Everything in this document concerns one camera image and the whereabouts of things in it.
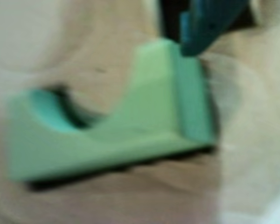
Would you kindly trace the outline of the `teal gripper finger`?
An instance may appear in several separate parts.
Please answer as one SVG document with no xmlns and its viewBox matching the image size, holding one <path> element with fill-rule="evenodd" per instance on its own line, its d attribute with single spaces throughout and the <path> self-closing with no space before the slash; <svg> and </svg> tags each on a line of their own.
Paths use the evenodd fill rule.
<svg viewBox="0 0 280 224">
<path fill-rule="evenodd" d="M 180 14 L 180 45 L 184 56 L 204 52 L 245 8 L 244 0 L 191 0 Z"/>
</svg>

